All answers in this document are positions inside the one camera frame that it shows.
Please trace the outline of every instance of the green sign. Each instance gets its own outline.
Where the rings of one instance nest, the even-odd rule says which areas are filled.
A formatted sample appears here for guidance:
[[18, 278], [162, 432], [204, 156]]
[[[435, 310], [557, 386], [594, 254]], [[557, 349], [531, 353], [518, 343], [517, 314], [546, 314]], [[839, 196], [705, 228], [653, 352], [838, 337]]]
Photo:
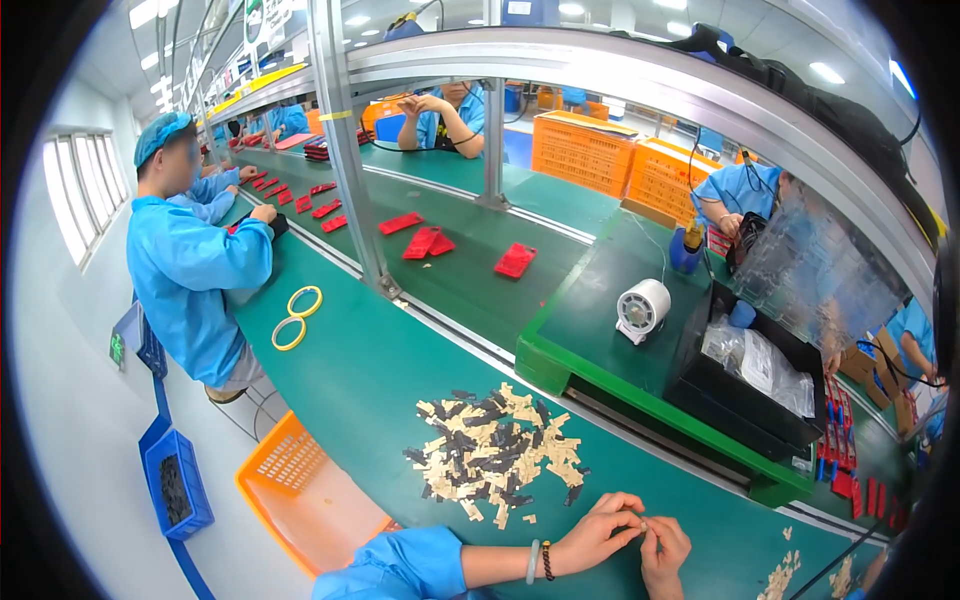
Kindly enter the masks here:
[[110, 332], [110, 359], [117, 364], [117, 369], [123, 369], [123, 337], [116, 329]]

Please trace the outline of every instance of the hairnet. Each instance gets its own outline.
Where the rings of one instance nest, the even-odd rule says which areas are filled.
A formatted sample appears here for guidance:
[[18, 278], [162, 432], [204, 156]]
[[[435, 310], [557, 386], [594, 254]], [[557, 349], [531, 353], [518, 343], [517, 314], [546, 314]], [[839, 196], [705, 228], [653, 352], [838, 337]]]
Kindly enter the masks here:
[[167, 112], [154, 119], [140, 134], [140, 139], [136, 140], [133, 166], [139, 169], [147, 158], [163, 146], [171, 133], [180, 131], [189, 125], [191, 120], [186, 112]]

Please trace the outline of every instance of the tape roll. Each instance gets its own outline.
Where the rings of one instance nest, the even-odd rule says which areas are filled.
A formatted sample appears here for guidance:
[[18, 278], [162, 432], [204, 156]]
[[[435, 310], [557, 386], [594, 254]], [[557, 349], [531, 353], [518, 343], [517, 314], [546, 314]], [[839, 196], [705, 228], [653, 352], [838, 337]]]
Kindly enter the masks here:
[[[291, 342], [290, 344], [285, 344], [281, 346], [276, 342], [276, 335], [280, 332], [280, 330], [283, 327], [287, 326], [290, 323], [300, 323], [300, 334], [297, 336], [297, 339]], [[281, 352], [285, 352], [290, 348], [293, 348], [294, 346], [299, 344], [300, 341], [303, 339], [304, 335], [306, 335], [306, 321], [303, 320], [303, 317], [300, 317], [300, 316], [287, 317], [283, 321], [276, 324], [276, 327], [274, 328], [274, 335], [271, 337], [271, 341], [274, 343], [274, 348], [280, 350]]]
[[[296, 302], [300, 296], [303, 296], [304, 294], [308, 294], [310, 292], [314, 292], [317, 294], [317, 301], [313, 303], [313, 306], [311, 306], [310, 308], [307, 308], [303, 312], [299, 312], [299, 313], [294, 312], [294, 302]], [[324, 302], [324, 293], [320, 291], [320, 288], [317, 287], [316, 285], [307, 285], [307, 286], [301, 287], [299, 290], [294, 292], [294, 295], [291, 296], [290, 299], [287, 301], [287, 312], [290, 313], [291, 317], [309, 317], [313, 313], [317, 312], [317, 309], [320, 308], [320, 305], [323, 302]]]

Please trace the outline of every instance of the ceiling light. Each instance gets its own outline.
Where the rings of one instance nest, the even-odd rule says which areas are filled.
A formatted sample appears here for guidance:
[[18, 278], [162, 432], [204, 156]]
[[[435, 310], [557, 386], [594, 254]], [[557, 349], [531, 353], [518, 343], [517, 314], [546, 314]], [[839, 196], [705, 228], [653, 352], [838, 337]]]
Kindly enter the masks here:
[[160, 55], [154, 52], [146, 59], [140, 61], [140, 68], [146, 71], [150, 67], [156, 65], [158, 62], [160, 62]]
[[156, 16], [166, 16], [180, 0], [146, 0], [130, 9], [130, 26], [136, 29], [146, 25]]
[[659, 4], [667, 9], [682, 11], [686, 8], [686, 0], [654, 0], [654, 4]]
[[903, 84], [903, 87], [906, 88], [906, 91], [910, 94], [910, 97], [916, 100], [917, 94], [914, 93], [913, 86], [910, 85], [910, 82], [906, 79], [906, 73], [903, 72], [903, 68], [900, 66], [899, 62], [895, 60], [890, 61], [890, 72], [894, 77], [897, 78], [897, 81]]
[[692, 30], [689, 25], [683, 23], [678, 23], [677, 21], [670, 21], [666, 24], [666, 31], [670, 32], [674, 36], [690, 37]]
[[826, 66], [822, 62], [812, 62], [810, 68], [816, 72], [817, 75], [827, 80], [828, 84], [845, 84], [846, 82], [836, 71]]
[[573, 16], [576, 16], [584, 13], [584, 7], [580, 6], [579, 4], [561, 4], [560, 12], [563, 14], [572, 14]]
[[160, 78], [160, 81], [156, 82], [150, 87], [150, 93], [156, 94], [157, 92], [159, 92], [161, 89], [163, 89], [169, 84], [170, 84], [170, 76], [164, 75], [163, 77]]

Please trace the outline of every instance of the small fan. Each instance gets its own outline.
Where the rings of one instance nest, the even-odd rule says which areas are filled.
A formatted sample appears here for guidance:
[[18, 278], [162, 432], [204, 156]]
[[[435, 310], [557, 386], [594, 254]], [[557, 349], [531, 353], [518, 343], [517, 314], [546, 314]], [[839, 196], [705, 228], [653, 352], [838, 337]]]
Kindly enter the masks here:
[[670, 310], [670, 292], [656, 279], [644, 279], [622, 295], [616, 303], [616, 330], [634, 346], [647, 335]]

